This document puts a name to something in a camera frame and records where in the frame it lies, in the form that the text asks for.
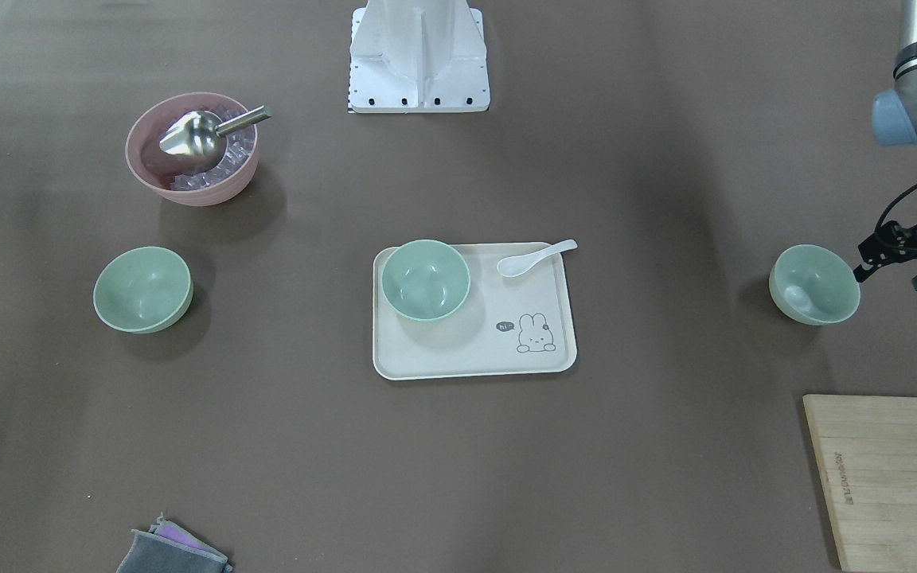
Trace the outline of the green bowl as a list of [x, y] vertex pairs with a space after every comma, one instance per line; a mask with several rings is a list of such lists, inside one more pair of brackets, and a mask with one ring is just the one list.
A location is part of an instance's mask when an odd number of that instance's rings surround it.
[[795, 244], [779, 254], [768, 289], [776, 308], [801, 324], [845, 322], [861, 305], [861, 287], [852, 269], [817, 244]]
[[145, 246], [125, 251], [101, 271], [92, 305], [99, 319], [124, 333], [157, 333], [174, 325], [193, 300], [189, 265], [175, 251]]
[[462, 254], [439, 240], [413, 240], [388, 255], [380, 290], [401, 317], [437, 322], [455, 314], [472, 290], [472, 271]]

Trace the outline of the bamboo cutting board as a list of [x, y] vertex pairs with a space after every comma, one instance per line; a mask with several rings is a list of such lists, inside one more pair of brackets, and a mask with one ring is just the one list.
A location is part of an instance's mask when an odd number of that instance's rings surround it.
[[917, 396], [802, 402], [841, 569], [917, 572]]

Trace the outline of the cream serving tray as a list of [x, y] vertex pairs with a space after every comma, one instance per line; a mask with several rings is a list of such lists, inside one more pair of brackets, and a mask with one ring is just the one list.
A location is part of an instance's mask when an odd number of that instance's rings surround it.
[[498, 262], [545, 249], [545, 242], [456, 244], [470, 266], [470, 294], [454, 314], [415, 322], [390, 307], [381, 275], [388, 247], [373, 261], [374, 368], [386, 380], [564, 372], [578, 356], [560, 254], [519, 277]]

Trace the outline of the white ceramic spoon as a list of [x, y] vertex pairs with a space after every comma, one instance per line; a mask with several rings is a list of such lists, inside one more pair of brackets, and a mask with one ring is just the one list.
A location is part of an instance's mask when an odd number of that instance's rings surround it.
[[509, 256], [498, 261], [496, 271], [502, 277], [519, 277], [531, 271], [538, 263], [548, 257], [564, 253], [564, 251], [575, 250], [578, 243], [575, 240], [563, 240], [556, 244], [549, 244], [544, 249], [531, 251], [531, 253], [521, 256]]

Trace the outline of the green bowl on tray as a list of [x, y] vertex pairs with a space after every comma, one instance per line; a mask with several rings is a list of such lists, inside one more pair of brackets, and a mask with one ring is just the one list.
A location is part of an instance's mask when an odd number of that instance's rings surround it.
[[439, 240], [413, 240], [388, 255], [380, 290], [401, 317], [437, 322], [455, 314], [472, 290], [472, 271], [462, 254]]

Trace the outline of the metal ice scoop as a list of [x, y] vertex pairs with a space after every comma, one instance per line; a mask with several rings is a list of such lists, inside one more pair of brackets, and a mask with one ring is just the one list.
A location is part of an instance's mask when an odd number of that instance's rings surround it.
[[227, 135], [255, 126], [271, 117], [272, 113], [267, 106], [248, 110], [226, 120], [207, 110], [189, 111], [167, 128], [160, 138], [159, 149], [168, 156], [206, 170], [224, 157]]

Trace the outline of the pink bowl with ice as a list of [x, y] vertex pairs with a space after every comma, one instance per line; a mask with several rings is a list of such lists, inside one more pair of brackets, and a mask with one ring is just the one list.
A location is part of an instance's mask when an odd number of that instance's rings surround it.
[[217, 93], [186, 93], [157, 103], [132, 123], [125, 141], [125, 161], [141, 186], [169, 201], [193, 207], [218, 205], [243, 192], [259, 166], [258, 127], [245, 127], [230, 135], [224, 158], [208, 173], [159, 175], [143, 163], [142, 149], [157, 144], [161, 135], [186, 112], [207, 110], [220, 119], [248, 111], [239, 101]]

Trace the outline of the grey folded cloth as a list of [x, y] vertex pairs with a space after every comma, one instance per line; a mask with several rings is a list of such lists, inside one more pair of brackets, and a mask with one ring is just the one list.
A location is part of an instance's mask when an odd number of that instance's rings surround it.
[[160, 515], [146, 531], [132, 529], [117, 572], [232, 572], [230, 559], [174, 520]]

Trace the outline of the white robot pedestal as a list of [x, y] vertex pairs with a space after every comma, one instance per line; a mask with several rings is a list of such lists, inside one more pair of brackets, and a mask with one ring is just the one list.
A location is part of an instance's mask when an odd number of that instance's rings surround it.
[[352, 13], [349, 55], [350, 113], [490, 107], [483, 15], [466, 1], [369, 1]]

